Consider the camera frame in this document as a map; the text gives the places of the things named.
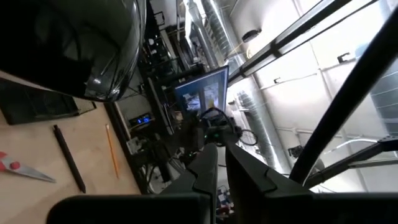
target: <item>metal duct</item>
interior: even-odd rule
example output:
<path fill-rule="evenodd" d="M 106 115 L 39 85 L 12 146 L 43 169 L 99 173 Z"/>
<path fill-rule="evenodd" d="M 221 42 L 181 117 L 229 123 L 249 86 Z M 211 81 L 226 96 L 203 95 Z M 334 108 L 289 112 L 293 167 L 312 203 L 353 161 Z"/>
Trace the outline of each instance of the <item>metal duct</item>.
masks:
<path fill-rule="evenodd" d="M 214 0 L 201 0 L 209 25 L 213 31 L 216 42 L 229 65 L 229 74 L 238 69 L 246 59 L 240 52 L 239 42 L 234 34 L 227 15 L 223 14 L 220 4 Z M 254 79 L 249 77 L 230 87 L 237 93 L 237 98 L 245 109 L 246 117 L 251 129 L 259 136 L 259 148 L 267 164 L 278 172 L 288 174 L 291 167 L 285 155 L 274 123 L 264 102 L 264 98 Z"/>
<path fill-rule="evenodd" d="M 221 10 L 221 5 L 214 0 L 201 0 L 201 3 L 224 60 L 240 54 L 239 42 L 229 22 L 228 15 L 225 15 Z"/>
<path fill-rule="evenodd" d="M 254 77 L 245 78 L 230 88 L 235 90 L 240 105 L 247 109 L 246 119 L 252 131 L 259 136 L 259 149 L 267 165 L 282 174 L 289 174 L 290 163 Z"/>
<path fill-rule="evenodd" d="M 200 42 L 200 45 L 202 47 L 203 53 L 205 54 L 205 57 L 207 59 L 207 63 L 211 69 L 218 68 L 218 63 L 217 59 L 215 56 L 215 53 L 213 51 L 213 48 L 211 47 L 211 42 L 210 38 L 206 32 L 205 27 L 203 26 L 202 23 L 202 17 L 200 15 L 198 6 L 196 3 L 194 3 L 192 0 L 188 0 L 185 2 L 186 7 L 189 9 L 189 14 L 191 15 L 192 19 L 192 24 L 193 28 L 195 29 L 198 40 Z"/>

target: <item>scissor blade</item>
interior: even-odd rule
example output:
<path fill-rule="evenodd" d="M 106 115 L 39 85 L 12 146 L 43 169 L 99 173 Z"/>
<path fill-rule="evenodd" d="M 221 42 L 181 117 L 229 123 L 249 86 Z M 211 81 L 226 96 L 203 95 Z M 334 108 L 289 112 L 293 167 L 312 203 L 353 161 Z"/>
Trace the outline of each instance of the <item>scissor blade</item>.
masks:
<path fill-rule="evenodd" d="M 16 169 L 16 170 L 10 170 L 11 172 L 15 172 L 17 174 L 20 175 L 24 175 L 27 177 L 31 177 L 31 178 L 35 178 L 35 179 L 39 179 L 39 180 L 45 180 L 48 182 L 52 182 L 52 183 L 56 183 L 55 179 L 33 169 L 27 166 L 21 166 L 20 168 Z"/>

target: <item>wooden desk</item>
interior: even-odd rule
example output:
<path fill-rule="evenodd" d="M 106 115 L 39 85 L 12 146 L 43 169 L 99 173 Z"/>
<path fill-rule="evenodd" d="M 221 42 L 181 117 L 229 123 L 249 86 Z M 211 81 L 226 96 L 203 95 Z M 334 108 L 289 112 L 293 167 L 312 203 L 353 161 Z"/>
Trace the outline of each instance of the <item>wooden desk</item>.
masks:
<path fill-rule="evenodd" d="M 47 174 L 56 184 L 0 172 L 0 223 L 45 223 L 50 208 L 80 194 L 52 132 L 57 124 L 85 181 L 87 194 L 138 194 L 139 190 L 111 129 L 120 179 L 116 178 L 105 124 L 104 106 L 76 118 L 8 126 L 0 114 L 0 151 Z"/>

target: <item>monitor screen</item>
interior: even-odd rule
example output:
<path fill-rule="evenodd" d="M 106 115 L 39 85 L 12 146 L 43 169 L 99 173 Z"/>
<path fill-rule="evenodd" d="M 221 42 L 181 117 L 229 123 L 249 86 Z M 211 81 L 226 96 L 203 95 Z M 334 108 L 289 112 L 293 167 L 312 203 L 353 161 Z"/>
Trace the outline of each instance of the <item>monitor screen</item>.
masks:
<path fill-rule="evenodd" d="M 183 114 L 202 113 L 211 107 L 225 111 L 227 82 L 228 66 L 224 66 L 175 87 Z"/>

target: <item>yellow pencil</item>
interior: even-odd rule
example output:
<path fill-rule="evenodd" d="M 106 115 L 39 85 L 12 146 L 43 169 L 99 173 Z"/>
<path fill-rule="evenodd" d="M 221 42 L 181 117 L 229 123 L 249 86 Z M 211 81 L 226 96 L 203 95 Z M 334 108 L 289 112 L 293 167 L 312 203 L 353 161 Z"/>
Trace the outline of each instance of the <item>yellow pencil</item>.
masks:
<path fill-rule="evenodd" d="M 116 177 L 119 178 L 118 162 L 116 161 L 116 156 L 114 155 L 113 144 L 112 144 L 112 139 L 111 139 L 111 133 L 109 131 L 109 125 L 108 124 L 106 125 L 106 134 L 108 135 L 108 141 L 109 141 L 109 147 L 111 149 L 111 155 L 112 155 L 114 171 L 116 173 Z"/>

